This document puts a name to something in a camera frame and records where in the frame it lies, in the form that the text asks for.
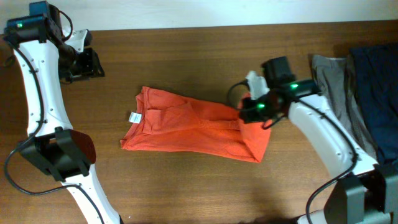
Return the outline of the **red printed t-shirt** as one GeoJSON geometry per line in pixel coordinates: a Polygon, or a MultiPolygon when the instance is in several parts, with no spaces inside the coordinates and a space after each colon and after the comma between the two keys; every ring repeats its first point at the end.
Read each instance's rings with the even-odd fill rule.
{"type": "Polygon", "coordinates": [[[271,130],[246,124],[238,111],[147,86],[136,96],[131,127],[120,141],[128,151],[199,152],[260,163],[271,130]]]}

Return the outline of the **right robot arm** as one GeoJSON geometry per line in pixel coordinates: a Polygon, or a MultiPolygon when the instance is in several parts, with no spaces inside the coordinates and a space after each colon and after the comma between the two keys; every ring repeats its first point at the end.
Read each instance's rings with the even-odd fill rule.
{"type": "Polygon", "coordinates": [[[301,130],[331,179],[307,200],[292,223],[397,223],[397,169],[380,165],[349,135],[311,80],[297,80],[286,57],[262,64],[241,82],[249,90],[239,110],[245,123],[287,118],[301,130]]]}

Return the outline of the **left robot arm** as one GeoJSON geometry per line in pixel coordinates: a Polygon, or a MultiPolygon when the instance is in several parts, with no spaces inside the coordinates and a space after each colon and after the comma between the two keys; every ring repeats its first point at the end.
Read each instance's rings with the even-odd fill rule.
{"type": "Polygon", "coordinates": [[[66,112],[62,82],[103,77],[90,31],[66,30],[65,13],[47,1],[32,2],[29,15],[9,19],[4,40],[21,68],[29,112],[27,139],[16,152],[68,190],[88,223],[121,223],[96,174],[89,135],[75,131],[66,112]]]}

